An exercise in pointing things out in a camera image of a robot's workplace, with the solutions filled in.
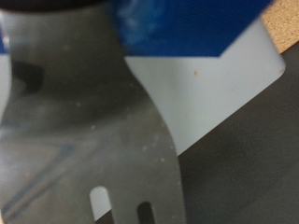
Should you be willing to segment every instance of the blue plastic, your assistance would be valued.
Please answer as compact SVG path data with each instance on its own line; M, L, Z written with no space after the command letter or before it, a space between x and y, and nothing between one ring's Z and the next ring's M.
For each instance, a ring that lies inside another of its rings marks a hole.
M127 55L220 56L271 0L111 0Z

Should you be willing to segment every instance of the cork surface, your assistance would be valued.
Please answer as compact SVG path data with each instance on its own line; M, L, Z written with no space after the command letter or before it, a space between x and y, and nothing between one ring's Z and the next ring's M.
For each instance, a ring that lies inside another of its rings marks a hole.
M277 0L263 14L263 22L279 52L299 41L299 0Z

